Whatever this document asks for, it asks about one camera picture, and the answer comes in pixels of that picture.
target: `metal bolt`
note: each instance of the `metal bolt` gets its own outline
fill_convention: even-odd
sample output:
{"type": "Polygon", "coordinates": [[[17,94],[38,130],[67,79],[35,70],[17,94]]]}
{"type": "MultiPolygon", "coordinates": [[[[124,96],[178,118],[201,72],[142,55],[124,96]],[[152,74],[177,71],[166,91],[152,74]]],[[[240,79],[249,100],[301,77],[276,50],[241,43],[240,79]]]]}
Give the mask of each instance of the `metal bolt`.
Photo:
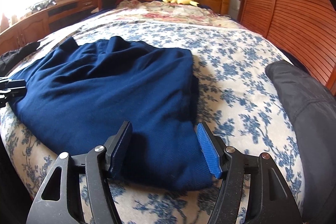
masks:
{"type": "Polygon", "coordinates": [[[261,156],[265,159],[265,160],[269,160],[270,159],[270,154],[268,153],[262,153],[261,156]]]}
{"type": "Polygon", "coordinates": [[[102,152],[104,149],[105,149],[105,147],[102,146],[102,145],[97,145],[97,146],[94,148],[94,150],[95,150],[96,152],[102,152]]]}
{"type": "Polygon", "coordinates": [[[66,159],[68,156],[69,156],[68,152],[62,152],[61,154],[59,154],[60,159],[66,159]]]}
{"type": "Polygon", "coordinates": [[[233,153],[236,151],[236,149],[233,146],[228,146],[225,148],[226,152],[233,153]]]}

